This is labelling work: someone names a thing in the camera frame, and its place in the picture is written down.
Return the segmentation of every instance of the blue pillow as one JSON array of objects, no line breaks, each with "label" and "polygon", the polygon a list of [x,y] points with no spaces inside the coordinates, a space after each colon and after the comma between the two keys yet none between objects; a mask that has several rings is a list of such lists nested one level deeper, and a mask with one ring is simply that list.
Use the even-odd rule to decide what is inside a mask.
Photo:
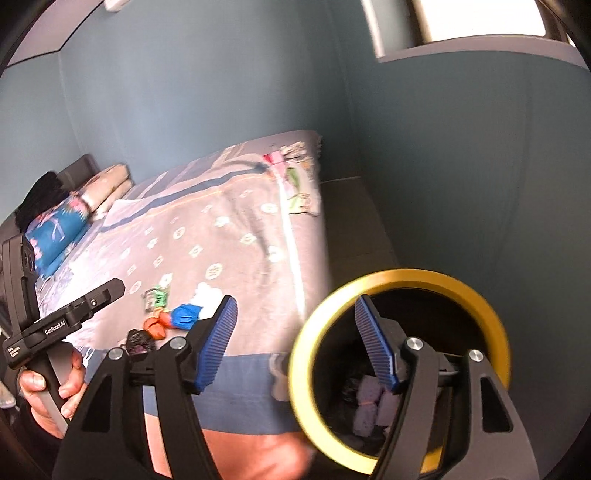
[{"label": "blue pillow", "polygon": [[41,214],[26,233],[35,249],[35,270],[44,272],[86,226],[88,207],[72,193],[51,210]]}]

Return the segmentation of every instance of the bed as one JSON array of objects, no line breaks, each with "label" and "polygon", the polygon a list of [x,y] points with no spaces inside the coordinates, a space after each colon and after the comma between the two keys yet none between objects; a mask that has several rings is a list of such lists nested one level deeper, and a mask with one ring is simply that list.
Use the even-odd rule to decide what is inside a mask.
[{"label": "bed", "polygon": [[[110,278],[125,283],[123,298],[67,338],[84,356],[87,380],[109,348],[141,328],[145,290],[170,285],[169,308],[198,295],[206,317],[231,294],[238,324],[215,382],[194,398],[206,438],[297,432],[286,357],[330,291],[319,149],[311,131],[248,141],[142,182],[115,202],[38,292],[48,314]],[[184,334],[169,330],[162,341]],[[157,416],[150,388],[144,408]]]}]

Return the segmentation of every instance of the hand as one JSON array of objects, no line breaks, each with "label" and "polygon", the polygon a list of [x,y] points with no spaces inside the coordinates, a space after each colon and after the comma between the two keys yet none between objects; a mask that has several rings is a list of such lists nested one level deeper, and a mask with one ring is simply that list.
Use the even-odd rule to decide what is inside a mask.
[{"label": "hand", "polygon": [[[86,375],[86,368],[82,364],[82,354],[72,347],[72,371],[67,382],[59,389],[61,398],[69,398],[61,408],[61,414],[67,419],[72,418],[74,415],[80,399],[86,390],[84,375]],[[54,437],[63,438],[63,433],[57,428],[57,425],[43,406],[41,398],[37,394],[37,392],[43,391],[46,388],[43,376],[31,370],[25,370],[19,379],[19,383],[22,396],[29,402],[35,421],[43,430],[52,434]]]}]

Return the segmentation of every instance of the blue stripe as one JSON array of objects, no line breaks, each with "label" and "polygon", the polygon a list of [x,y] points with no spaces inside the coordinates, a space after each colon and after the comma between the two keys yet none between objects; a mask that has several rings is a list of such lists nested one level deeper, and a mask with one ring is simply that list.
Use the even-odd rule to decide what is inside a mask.
[{"label": "blue stripe", "polygon": [[[87,347],[78,349],[82,354]],[[107,350],[96,350],[88,362],[89,382]],[[213,384],[193,404],[204,429],[245,435],[278,435],[300,427],[289,402],[271,395],[275,382],[269,371],[270,353],[225,356]],[[144,387],[144,411],[158,416],[154,387]]]},{"label": "blue stripe", "polygon": [[195,193],[195,192],[200,192],[202,190],[207,190],[211,187],[219,187],[220,185],[223,185],[224,183],[226,183],[228,180],[231,180],[234,177],[238,177],[240,175],[247,175],[247,174],[252,174],[252,173],[257,173],[257,174],[261,174],[261,173],[265,173],[267,170],[267,167],[263,164],[257,164],[254,168],[251,168],[249,170],[238,170],[238,171],[233,171],[231,173],[227,173],[222,177],[219,177],[218,179],[211,179],[211,180],[206,180],[203,181],[201,183],[197,183],[196,185],[193,185],[192,187],[189,187],[187,189],[181,190],[180,192],[175,192],[175,193],[171,193],[170,195],[166,195],[164,197],[160,197],[157,199],[154,199],[152,202],[150,202],[149,204],[147,204],[144,208],[142,208],[141,210],[137,211],[136,213],[134,213],[133,215],[124,218],[122,220],[120,220],[117,223],[114,223],[113,225],[109,225],[109,226],[104,226],[100,229],[99,233],[104,233],[104,232],[108,232],[114,228],[120,227],[122,225],[126,225],[127,223],[132,222],[134,219],[136,219],[137,217],[142,216],[143,214],[149,212],[152,208],[156,208],[156,207],[160,207],[162,205],[166,205],[167,203],[173,202],[175,200],[178,200],[179,198],[184,197],[185,195],[191,194],[191,193]]}]

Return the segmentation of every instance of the teal wall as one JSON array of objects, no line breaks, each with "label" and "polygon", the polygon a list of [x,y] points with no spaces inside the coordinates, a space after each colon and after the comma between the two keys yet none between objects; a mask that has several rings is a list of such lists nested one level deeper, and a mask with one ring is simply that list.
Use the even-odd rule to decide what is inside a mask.
[{"label": "teal wall", "polygon": [[379,64],[360,2],[327,0],[363,178],[405,267],[482,293],[546,474],[591,411],[591,75],[457,52]]},{"label": "teal wall", "polygon": [[0,223],[41,175],[78,157],[57,54],[6,70],[0,78]]},{"label": "teal wall", "polygon": [[141,181],[241,141],[324,137],[322,176],[356,174],[345,83],[316,0],[141,0],[98,8],[60,53],[82,149]]}]

